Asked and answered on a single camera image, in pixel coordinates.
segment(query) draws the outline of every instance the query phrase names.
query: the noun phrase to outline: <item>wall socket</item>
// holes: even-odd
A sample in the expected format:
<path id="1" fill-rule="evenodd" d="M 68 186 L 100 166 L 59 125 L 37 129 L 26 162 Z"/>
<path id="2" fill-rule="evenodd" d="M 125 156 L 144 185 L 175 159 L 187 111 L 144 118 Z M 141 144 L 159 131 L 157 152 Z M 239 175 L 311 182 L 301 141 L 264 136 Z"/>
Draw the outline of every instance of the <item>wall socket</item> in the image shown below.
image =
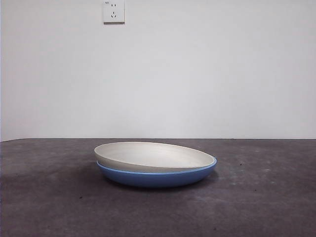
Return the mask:
<path id="1" fill-rule="evenodd" d="M 103 3 L 103 23 L 125 23 L 125 0 L 109 0 Z"/>

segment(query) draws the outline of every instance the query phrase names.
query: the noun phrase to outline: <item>white bowl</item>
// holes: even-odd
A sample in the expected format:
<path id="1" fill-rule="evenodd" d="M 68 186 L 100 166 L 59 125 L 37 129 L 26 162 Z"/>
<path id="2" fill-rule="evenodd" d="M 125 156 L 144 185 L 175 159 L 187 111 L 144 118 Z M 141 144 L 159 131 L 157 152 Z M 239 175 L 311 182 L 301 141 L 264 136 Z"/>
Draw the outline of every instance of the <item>white bowl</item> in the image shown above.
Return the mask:
<path id="1" fill-rule="evenodd" d="M 204 152 L 163 143 L 117 142 L 94 149 L 97 161 L 108 168 L 134 172 L 176 172 L 215 163 Z"/>

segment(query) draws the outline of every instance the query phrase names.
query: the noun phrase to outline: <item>gray table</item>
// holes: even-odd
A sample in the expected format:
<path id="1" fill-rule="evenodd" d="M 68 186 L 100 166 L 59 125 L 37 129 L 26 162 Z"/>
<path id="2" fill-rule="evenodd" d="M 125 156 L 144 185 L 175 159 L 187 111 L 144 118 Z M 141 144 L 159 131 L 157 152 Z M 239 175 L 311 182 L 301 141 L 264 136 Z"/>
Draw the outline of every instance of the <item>gray table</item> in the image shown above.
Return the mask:
<path id="1" fill-rule="evenodd" d="M 93 148 L 151 141 L 218 158 L 206 179 L 140 189 Z M 22 139 L 1 143 L 2 237 L 316 236 L 316 140 Z"/>

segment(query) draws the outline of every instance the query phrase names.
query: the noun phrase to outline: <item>blue plate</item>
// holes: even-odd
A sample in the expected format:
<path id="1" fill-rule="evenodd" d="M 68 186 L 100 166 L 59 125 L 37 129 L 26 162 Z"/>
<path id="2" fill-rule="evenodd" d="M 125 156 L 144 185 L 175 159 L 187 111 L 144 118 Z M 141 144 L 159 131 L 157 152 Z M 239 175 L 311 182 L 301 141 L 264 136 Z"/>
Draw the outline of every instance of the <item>blue plate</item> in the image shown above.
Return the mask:
<path id="1" fill-rule="evenodd" d="M 217 160 L 209 166 L 178 172 L 143 173 L 111 169 L 97 162 L 102 173 L 109 179 L 130 186 L 144 188 L 167 188 L 195 183 L 208 176 L 214 169 Z"/>

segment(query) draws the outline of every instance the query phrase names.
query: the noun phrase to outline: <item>stacked plates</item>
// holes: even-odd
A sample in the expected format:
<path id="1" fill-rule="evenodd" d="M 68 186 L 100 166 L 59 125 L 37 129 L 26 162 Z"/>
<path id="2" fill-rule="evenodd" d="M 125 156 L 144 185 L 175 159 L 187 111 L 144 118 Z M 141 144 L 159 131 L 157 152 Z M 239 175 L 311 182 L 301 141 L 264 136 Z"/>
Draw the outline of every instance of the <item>stacked plates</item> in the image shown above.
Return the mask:
<path id="1" fill-rule="evenodd" d="M 187 147 L 151 142 L 108 143 L 94 149 L 109 179 L 137 187 L 176 187 L 197 182 L 214 169 L 216 158 Z"/>

